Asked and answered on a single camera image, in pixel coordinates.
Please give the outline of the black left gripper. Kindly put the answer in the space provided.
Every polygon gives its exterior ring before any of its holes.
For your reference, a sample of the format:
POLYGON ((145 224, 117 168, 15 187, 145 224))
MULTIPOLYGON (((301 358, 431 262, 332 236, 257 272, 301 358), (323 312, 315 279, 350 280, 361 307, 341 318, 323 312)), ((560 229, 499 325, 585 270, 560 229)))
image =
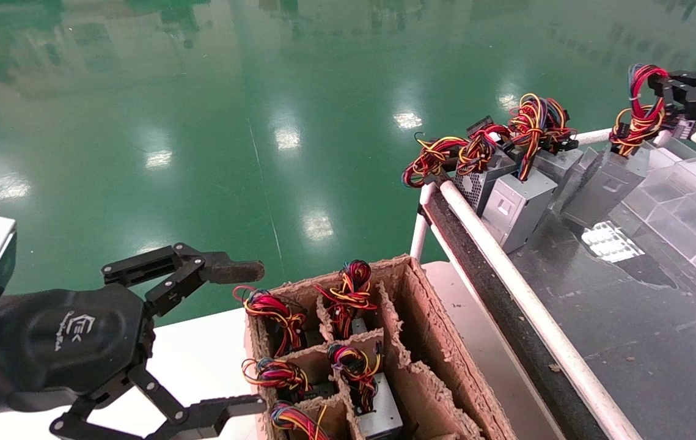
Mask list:
POLYGON ((206 282, 259 281, 265 275, 261 261, 233 261, 225 252, 175 243, 109 263, 102 274, 109 286, 96 290, 54 289, 1 301, 0 411, 72 404, 49 426, 59 439, 138 439, 87 420, 132 385, 166 418, 147 439, 218 438, 231 418, 266 411, 260 395, 184 407, 144 367, 155 340, 147 309, 163 317, 206 282), (146 293, 147 306, 125 288, 154 279, 161 282, 146 293))

